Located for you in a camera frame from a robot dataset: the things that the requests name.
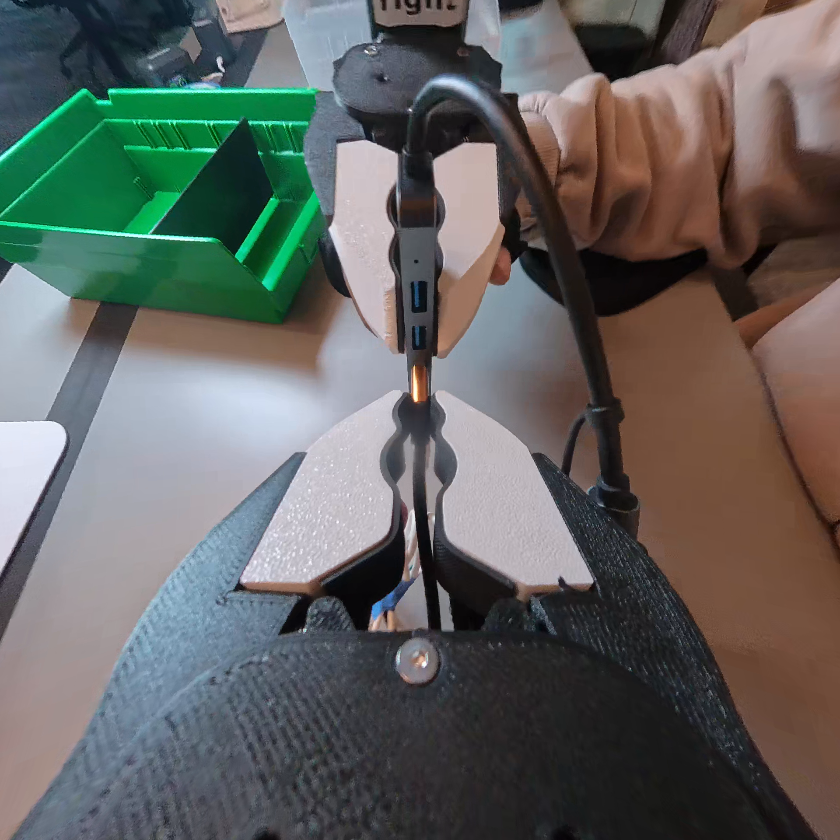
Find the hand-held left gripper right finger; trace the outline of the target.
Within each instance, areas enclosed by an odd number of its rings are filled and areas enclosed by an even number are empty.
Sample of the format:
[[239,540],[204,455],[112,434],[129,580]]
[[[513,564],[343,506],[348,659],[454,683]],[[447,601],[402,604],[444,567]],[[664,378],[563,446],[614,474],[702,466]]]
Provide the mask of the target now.
[[437,579],[466,607],[588,591],[593,574],[529,448],[449,392],[431,402]]

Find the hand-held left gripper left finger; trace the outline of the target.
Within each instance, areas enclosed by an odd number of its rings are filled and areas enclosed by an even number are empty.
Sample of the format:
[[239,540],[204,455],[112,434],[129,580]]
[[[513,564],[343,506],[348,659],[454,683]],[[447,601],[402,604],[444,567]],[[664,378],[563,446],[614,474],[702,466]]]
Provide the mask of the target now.
[[387,392],[308,448],[239,578],[244,589],[381,599],[397,586],[405,396]]

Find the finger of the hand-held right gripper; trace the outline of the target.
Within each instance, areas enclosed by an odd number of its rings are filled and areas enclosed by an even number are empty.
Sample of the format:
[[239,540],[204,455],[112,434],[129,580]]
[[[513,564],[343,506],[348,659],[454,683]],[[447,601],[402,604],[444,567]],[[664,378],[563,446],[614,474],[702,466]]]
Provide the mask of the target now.
[[434,178],[444,203],[437,234],[444,260],[437,282],[437,357],[443,359],[473,322],[500,252],[497,147],[463,143],[437,157]]
[[364,325],[399,354],[396,277],[389,216],[396,189],[397,153],[368,140],[336,147],[335,187],[329,233],[345,284]]

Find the grey usb hub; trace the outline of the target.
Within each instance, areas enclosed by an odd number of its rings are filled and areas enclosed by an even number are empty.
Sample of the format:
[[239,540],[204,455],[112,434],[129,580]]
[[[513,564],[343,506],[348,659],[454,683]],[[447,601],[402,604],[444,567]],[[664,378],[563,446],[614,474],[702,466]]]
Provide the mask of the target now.
[[431,171],[412,171],[400,163],[392,210],[398,349],[410,372],[418,369],[430,376],[437,351],[437,281],[442,268],[442,217]]

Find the person's right forearm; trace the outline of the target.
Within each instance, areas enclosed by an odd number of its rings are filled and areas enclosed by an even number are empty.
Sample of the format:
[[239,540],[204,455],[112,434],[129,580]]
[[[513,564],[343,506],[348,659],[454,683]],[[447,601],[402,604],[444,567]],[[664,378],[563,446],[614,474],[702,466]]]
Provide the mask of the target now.
[[839,3],[762,17],[678,65],[519,101],[579,248],[639,261],[838,233]]

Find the black divider panel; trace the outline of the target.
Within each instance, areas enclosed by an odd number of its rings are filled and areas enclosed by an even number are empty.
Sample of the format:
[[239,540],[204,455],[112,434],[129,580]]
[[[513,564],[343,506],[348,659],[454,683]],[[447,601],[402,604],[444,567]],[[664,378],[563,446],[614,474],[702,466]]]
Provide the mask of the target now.
[[241,119],[151,233],[212,238],[235,255],[274,195],[249,122]]

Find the black rounded cushion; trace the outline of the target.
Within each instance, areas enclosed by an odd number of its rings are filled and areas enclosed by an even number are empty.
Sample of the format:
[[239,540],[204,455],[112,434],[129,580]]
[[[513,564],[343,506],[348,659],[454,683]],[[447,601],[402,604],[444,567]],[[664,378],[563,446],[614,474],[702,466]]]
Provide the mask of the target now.
[[714,287],[731,320],[757,310],[757,298],[749,286],[750,275],[772,253],[760,248],[735,269],[712,266],[703,249],[661,260],[628,261],[602,255],[590,249],[579,253],[591,289],[595,312],[610,317],[628,312],[686,279],[697,270],[709,269]]

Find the black bag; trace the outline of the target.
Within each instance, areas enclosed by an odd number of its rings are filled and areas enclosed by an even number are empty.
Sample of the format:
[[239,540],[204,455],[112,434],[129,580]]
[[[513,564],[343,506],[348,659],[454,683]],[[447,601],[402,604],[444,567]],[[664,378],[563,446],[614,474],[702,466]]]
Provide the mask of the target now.
[[48,2],[67,13],[77,31],[61,50],[59,71],[74,76],[70,61],[83,55],[86,77],[103,87],[105,76],[129,88],[219,86],[237,50],[216,2]]

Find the green plastic bin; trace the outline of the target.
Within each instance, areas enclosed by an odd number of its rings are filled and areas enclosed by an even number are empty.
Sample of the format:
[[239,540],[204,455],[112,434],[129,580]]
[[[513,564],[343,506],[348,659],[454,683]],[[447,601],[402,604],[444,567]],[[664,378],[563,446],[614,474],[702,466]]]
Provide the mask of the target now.
[[[315,106],[307,88],[79,90],[2,154],[2,257],[70,298],[281,323],[324,229]],[[275,195],[238,252],[153,235],[241,119]]]

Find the white rounded board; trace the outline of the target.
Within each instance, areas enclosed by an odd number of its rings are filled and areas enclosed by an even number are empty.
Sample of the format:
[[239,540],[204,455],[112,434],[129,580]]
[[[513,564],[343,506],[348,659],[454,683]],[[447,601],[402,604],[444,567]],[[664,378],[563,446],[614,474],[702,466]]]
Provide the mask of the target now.
[[68,445],[52,421],[1,422],[1,569],[7,566]]

